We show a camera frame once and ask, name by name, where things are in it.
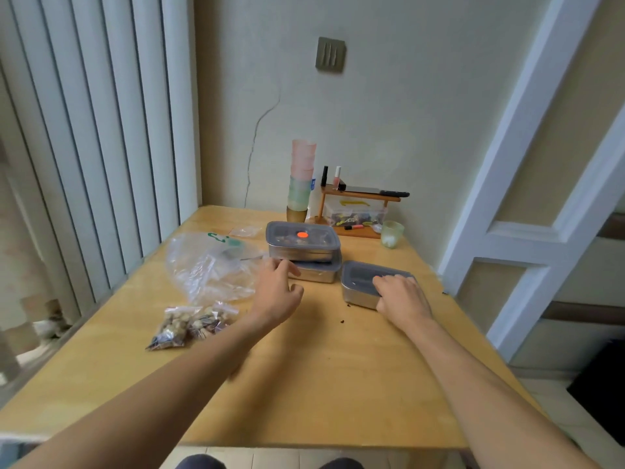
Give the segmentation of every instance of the knife handle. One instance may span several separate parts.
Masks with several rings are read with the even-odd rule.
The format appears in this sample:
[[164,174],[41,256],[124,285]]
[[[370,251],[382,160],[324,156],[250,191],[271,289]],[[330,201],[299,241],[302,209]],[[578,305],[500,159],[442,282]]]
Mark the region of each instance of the knife handle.
[[397,191],[380,191],[380,196],[387,197],[408,197],[410,196],[410,192],[397,192]]

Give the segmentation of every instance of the dark pants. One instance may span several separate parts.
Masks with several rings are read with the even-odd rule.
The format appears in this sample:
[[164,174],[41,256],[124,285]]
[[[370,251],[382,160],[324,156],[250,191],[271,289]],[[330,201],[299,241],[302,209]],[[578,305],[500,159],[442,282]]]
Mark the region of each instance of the dark pants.
[[[226,469],[223,462],[208,454],[194,454],[180,461],[176,469]],[[350,458],[338,458],[324,464],[320,469],[364,469],[358,461]]]

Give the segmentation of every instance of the person's left hand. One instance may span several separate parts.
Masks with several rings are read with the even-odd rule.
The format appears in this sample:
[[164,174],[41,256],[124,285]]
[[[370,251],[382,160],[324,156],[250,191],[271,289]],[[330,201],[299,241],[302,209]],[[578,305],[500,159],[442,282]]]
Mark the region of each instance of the person's left hand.
[[249,314],[270,329],[285,322],[302,301],[304,288],[293,284],[289,289],[289,272],[295,276],[301,274],[299,268],[288,260],[269,258],[262,264]]

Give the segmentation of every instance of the gray plastic lid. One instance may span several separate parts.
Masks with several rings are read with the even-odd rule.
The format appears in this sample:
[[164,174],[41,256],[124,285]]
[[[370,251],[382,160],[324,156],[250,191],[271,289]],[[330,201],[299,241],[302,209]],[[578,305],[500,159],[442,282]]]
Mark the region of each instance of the gray plastic lid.
[[402,275],[410,277],[412,276],[412,273],[403,270],[396,270],[395,268],[374,265],[372,263],[347,260],[343,263],[343,272],[340,276],[340,282],[343,286],[349,288],[350,290],[380,296],[376,287],[373,286],[373,277],[386,275]]
[[332,261],[293,261],[295,265],[300,268],[304,268],[307,270],[315,270],[315,271],[339,271],[341,266],[343,265],[343,257],[340,254],[340,250],[335,250],[332,253]]
[[265,239],[269,245],[277,247],[315,250],[340,249],[339,236],[332,227],[327,225],[274,220],[267,224]]

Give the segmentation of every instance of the switch plate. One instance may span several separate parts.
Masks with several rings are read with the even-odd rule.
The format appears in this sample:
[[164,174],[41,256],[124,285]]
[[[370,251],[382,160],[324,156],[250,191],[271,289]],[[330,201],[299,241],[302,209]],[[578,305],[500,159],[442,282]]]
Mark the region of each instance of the switch plate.
[[320,37],[315,67],[323,72],[343,72],[346,51],[345,41]]

